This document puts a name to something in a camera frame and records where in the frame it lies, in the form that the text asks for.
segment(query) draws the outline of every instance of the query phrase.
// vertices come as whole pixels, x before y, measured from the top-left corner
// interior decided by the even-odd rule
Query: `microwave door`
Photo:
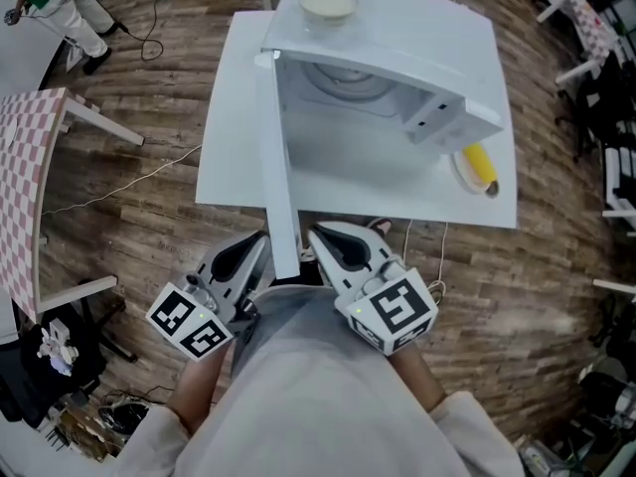
[[[290,194],[291,167],[276,75],[279,57],[280,52],[267,51],[254,58],[255,118],[274,270],[276,278],[284,279],[300,274],[298,246],[301,240],[298,211]]]

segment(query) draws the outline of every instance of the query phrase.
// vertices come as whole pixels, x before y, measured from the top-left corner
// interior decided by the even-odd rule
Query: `shoe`
[[[119,22],[115,21],[113,22],[112,26],[106,30],[105,32],[102,32],[101,34],[98,34],[100,37],[107,37],[107,36],[111,36],[112,34],[114,34],[117,29],[120,28],[119,27]]]
[[[375,218],[367,224],[367,228],[376,232],[380,237],[385,238],[393,225],[389,218]]]
[[[112,49],[108,48],[101,57],[89,57],[88,61],[83,65],[83,73],[88,76],[92,75],[99,66],[108,60],[111,53]]]

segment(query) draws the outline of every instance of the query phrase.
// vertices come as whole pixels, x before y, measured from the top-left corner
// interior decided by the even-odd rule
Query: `person's leg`
[[[43,16],[62,34],[74,39],[83,51],[99,58],[108,51],[103,39],[81,16],[75,0],[51,0],[37,16]]]
[[[79,13],[98,34],[109,32],[114,20],[96,0],[75,0]]]

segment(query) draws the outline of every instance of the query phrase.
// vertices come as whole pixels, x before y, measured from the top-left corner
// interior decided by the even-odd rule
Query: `white sleeve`
[[[519,455],[470,393],[447,397],[430,417],[474,477],[523,477]]]
[[[153,406],[115,463],[113,477],[168,477],[190,435],[174,411]]]

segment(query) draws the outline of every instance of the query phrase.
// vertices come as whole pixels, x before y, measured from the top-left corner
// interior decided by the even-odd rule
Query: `person's arm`
[[[9,25],[15,25],[16,23],[18,23],[20,21],[20,16],[22,14],[22,8],[24,7],[24,4],[27,2],[27,0],[17,0],[16,1],[16,7],[13,11],[13,18],[11,19],[11,22],[9,23]]]
[[[523,477],[519,456],[470,393],[450,396],[415,344],[389,357],[396,373],[453,445],[467,470],[479,477]]]
[[[212,393],[230,345],[189,362],[165,406],[154,406],[117,457],[113,477],[168,477],[190,437],[210,414]]]

